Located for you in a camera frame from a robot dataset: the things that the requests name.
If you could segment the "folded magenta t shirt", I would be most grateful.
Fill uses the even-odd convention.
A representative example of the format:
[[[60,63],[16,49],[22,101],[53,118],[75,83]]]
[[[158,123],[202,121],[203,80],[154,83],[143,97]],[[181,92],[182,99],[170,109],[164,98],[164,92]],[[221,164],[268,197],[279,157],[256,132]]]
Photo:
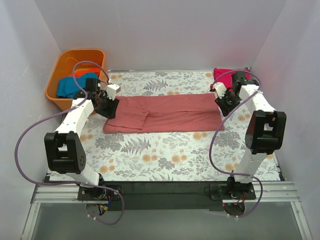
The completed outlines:
[[[231,88],[233,85],[232,75],[236,72],[231,72],[231,69],[214,68],[213,79],[214,82],[223,83],[226,88]]]

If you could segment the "floral patterned table mat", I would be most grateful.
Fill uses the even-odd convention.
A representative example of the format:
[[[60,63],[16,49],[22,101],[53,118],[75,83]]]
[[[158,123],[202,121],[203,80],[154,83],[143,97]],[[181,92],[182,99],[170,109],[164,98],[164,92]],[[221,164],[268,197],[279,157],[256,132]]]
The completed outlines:
[[[210,71],[111,72],[122,96],[204,94]],[[251,114],[243,105],[218,134],[212,131],[105,134],[93,114],[80,140],[86,162],[107,181],[225,181],[245,153]]]

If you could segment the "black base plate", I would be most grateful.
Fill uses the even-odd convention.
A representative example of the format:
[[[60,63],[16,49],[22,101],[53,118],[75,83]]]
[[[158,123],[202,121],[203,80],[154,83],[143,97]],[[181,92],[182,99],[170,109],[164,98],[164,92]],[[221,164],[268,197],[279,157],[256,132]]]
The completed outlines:
[[[77,200],[105,204],[109,211],[200,210],[222,212],[223,201],[237,203],[242,214],[244,202],[255,200],[251,183],[228,181],[102,181],[107,189],[81,186]]]

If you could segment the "aluminium frame rail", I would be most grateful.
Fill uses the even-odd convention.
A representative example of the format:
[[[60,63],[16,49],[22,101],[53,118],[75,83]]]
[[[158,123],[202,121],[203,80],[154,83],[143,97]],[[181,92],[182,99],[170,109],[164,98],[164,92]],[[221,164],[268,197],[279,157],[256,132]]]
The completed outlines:
[[[77,200],[78,187],[36,186],[22,231],[22,240],[68,240],[87,215],[86,202]]]

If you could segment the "orange t shirt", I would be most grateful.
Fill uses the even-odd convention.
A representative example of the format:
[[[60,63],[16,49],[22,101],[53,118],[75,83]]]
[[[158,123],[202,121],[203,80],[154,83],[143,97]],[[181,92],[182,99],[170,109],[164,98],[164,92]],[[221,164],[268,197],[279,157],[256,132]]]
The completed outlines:
[[[100,73],[101,73],[101,70],[97,67],[94,67],[94,68],[88,68],[88,69],[79,69],[79,70],[76,70],[74,75],[76,78],[79,78],[87,73],[90,73],[90,74],[95,74],[97,77],[100,76]]]

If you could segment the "dusty pink t shirt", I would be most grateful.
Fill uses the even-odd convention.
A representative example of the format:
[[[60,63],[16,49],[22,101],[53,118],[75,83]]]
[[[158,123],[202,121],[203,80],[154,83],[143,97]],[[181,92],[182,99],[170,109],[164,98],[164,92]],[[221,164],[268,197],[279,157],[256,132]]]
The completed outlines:
[[[179,94],[120,96],[114,119],[108,119],[105,134],[205,132],[224,129],[215,95]]]

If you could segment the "orange plastic basket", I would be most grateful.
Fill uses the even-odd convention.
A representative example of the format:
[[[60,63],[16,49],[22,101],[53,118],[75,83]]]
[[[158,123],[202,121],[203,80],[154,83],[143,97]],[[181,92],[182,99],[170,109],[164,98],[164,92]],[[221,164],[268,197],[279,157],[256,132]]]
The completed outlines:
[[[101,66],[104,70],[107,69],[105,53],[100,49],[70,49],[62,53],[55,64],[45,89],[46,97],[55,103],[61,111],[69,109],[72,106],[72,100],[57,97],[59,81],[70,75],[74,65],[81,61],[91,61]]]

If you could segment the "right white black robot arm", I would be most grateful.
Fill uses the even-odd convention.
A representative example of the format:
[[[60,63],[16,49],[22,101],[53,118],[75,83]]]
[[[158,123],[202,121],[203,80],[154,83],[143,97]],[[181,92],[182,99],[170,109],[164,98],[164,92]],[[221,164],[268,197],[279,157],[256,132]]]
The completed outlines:
[[[232,82],[230,87],[218,79],[210,86],[210,91],[217,95],[215,103],[224,117],[246,105],[251,118],[244,137],[246,150],[238,167],[228,173],[226,182],[218,185],[211,197],[254,200],[253,177],[264,159],[282,147],[287,115],[268,103],[260,90],[258,79],[255,76],[247,78],[248,71],[230,70],[229,74]]]

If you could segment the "blue t shirt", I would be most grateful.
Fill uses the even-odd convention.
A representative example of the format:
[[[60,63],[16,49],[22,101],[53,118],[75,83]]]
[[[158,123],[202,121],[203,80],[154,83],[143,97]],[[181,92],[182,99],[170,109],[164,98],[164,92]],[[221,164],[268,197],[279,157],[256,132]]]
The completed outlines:
[[[86,72],[75,77],[76,82],[82,89],[86,88],[86,80],[89,78],[98,79],[99,76],[94,72]],[[80,88],[75,83],[73,77],[66,76],[59,80],[56,96],[59,99],[72,99],[78,91],[80,91]]]

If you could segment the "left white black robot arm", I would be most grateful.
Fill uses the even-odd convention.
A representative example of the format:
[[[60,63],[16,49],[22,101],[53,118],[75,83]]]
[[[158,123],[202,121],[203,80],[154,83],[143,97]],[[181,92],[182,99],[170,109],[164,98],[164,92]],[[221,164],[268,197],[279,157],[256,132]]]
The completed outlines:
[[[107,119],[115,118],[120,102],[116,96],[120,90],[120,86],[114,83],[108,83],[105,89],[101,89],[99,79],[86,79],[84,90],[77,91],[73,97],[72,110],[55,132],[44,137],[49,169],[72,178],[80,186],[80,197],[106,200],[115,196],[115,192],[103,185],[102,175],[87,165],[80,136],[93,112]]]

